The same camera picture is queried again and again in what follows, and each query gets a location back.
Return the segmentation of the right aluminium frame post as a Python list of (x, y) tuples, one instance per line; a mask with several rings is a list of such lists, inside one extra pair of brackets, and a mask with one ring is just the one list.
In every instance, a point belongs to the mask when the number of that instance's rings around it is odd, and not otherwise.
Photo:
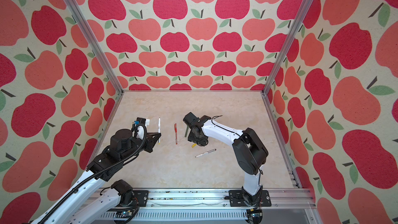
[(301, 5), (297, 11), (297, 14), (295, 16), (295, 19), (292, 22), (292, 26), (289, 29), (289, 32), (284, 41), (284, 44), (281, 48), (281, 51), (277, 55), (276, 61), (271, 70), (271, 74), (268, 76), (265, 87), (261, 92), (261, 96), (263, 98), (266, 98), (268, 91), (272, 86), (272, 83), (275, 81), (276, 75), (282, 65), (283, 60), (287, 57), (287, 52), (291, 48), (297, 32), (299, 31), (300, 27), (304, 26), (304, 23), (303, 23), (304, 18), (306, 17), (313, 1), (314, 0), (303, 0), (302, 1)]

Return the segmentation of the white pen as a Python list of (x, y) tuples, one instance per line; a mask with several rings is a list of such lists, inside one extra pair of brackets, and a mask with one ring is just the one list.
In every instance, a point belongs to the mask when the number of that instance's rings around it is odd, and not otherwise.
[[(160, 134), (160, 137), (161, 137), (161, 118), (160, 117), (158, 119), (158, 133)], [(161, 143), (161, 138), (160, 137), (158, 139), (158, 144)]]
[(199, 154), (199, 155), (195, 156), (195, 158), (198, 158), (198, 157), (201, 157), (201, 156), (207, 155), (207, 154), (209, 154), (209, 153), (215, 152), (216, 150), (217, 150), (217, 149), (212, 149), (212, 150), (209, 150), (209, 151), (203, 152), (203, 153), (201, 153), (201, 154)]

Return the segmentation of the left aluminium frame post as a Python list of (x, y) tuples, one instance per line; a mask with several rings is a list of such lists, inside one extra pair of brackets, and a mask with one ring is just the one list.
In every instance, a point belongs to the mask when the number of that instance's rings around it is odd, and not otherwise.
[(124, 90), (121, 87), (119, 80), (117, 79), (116, 74), (113, 71), (113, 68), (108, 61), (107, 57), (105, 56), (104, 52), (102, 51), (97, 38), (95, 37), (94, 32), (92, 31), (90, 25), (88, 24), (86, 18), (84, 17), (83, 13), (80, 10), (80, 7), (76, 0), (63, 0), (66, 6), (68, 7), (71, 15), (75, 18), (82, 34), (84, 35), (85, 39), (87, 40), (91, 50), (96, 55), (100, 65), (104, 69), (105, 74), (107, 75), (109, 81), (112, 83), (113, 87), (116, 90), (118, 95), (123, 96)]

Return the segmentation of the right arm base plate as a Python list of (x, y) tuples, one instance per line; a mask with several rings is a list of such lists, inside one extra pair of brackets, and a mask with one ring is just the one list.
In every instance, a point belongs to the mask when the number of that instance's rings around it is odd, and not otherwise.
[(231, 207), (271, 207), (271, 197), (267, 190), (259, 190), (254, 196), (244, 189), (230, 190), (226, 200), (229, 200)]

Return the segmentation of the aluminium frame rail front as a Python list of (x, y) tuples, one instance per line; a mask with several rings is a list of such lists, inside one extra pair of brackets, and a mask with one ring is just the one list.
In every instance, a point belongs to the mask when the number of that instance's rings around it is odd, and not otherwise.
[[(84, 203), (87, 206), (108, 189), (97, 190)], [(321, 218), (308, 189), (269, 189), (271, 207), (231, 207), (228, 196), (231, 189), (147, 189), (148, 201), (139, 210), (110, 209), (92, 223), (107, 221), (111, 224), (134, 222), (204, 222), (238, 221), (243, 223), (305, 223), (320, 224)]]

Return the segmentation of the red pen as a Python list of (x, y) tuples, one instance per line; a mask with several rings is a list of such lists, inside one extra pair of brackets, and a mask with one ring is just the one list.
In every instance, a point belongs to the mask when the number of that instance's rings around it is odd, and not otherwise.
[(174, 124), (174, 131), (175, 131), (175, 144), (178, 145), (177, 123)]

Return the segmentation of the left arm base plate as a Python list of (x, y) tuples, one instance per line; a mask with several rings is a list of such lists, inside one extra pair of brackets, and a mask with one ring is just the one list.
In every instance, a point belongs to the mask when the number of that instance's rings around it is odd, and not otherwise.
[(148, 201), (148, 190), (110, 188), (104, 194), (105, 203), (112, 203), (112, 208), (145, 207)]

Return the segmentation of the aluminium frame post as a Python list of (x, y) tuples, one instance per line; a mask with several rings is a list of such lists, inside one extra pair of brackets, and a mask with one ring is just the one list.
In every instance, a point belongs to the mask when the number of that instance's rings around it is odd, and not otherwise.
[(84, 35), (85, 39), (87, 40), (91, 50), (96, 55), (100, 65), (104, 69), (105, 74), (107, 75), (109, 81), (112, 83), (113, 87), (116, 90), (118, 95), (123, 96), (124, 90), (121, 87), (119, 80), (117, 79), (116, 74), (113, 71), (113, 68), (108, 61), (107, 57), (105, 56), (104, 52), (102, 51), (97, 38), (95, 37), (94, 32), (92, 31), (90, 25), (88, 24), (86, 18), (84, 17), (83, 13), (80, 10), (80, 7), (76, 0), (63, 0), (66, 6), (68, 7), (71, 15), (75, 18), (82, 34)]
[(289, 29), (289, 32), (284, 41), (284, 44), (281, 48), (281, 51), (277, 55), (276, 61), (271, 70), (271, 74), (268, 76), (265, 87), (261, 92), (261, 96), (263, 98), (266, 98), (268, 91), (272, 86), (272, 83), (275, 81), (276, 75), (282, 65), (283, 60), (287, 57), (287, 52), (291, 48), (297, 32), (299, 31), (300, 27), (304, 26), (304, 23), (303, 23), (304, 18), (306, 17), (313, 1), (314, 0), (303, 0), (302, 1), (301, 5), (297, 11), (297, 14), (295, 16), (295, 19), (292, 22), (292, 26)]

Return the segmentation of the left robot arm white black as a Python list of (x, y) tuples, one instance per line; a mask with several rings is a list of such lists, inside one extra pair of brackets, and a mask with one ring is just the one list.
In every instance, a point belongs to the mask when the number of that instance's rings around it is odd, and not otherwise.
[(111, 137), (110, 145), (89, 163), (71, 189), (34, 223), (90, 224), (110, 209), (139, 210), (140, 202), (124, 180), (113, 183), (110, 190), (87, 206), (84, 203), (140, 152), (151, 153), (160, 137), (159, 132), (147, 132), (143, 124), (118, 130)]

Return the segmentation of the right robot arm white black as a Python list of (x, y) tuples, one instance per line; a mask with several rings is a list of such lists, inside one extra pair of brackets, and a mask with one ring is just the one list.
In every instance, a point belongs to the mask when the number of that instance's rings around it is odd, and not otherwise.
[(214, 138), (231, 146), (239, 167), (245, 172), (241, 198), (248, 206), (259, 206), (263, 190), (260, 177), (263, 174), (262, 166), (268, 157), (267, 149), (255, 130), (230, 128), (215, 119), (216, 116), (206, 115), (198, 118), (192, 112), (185, 115), (183, 122), (190, 129), (188, 141), (198, 146), (206, 146), (208, 139)]

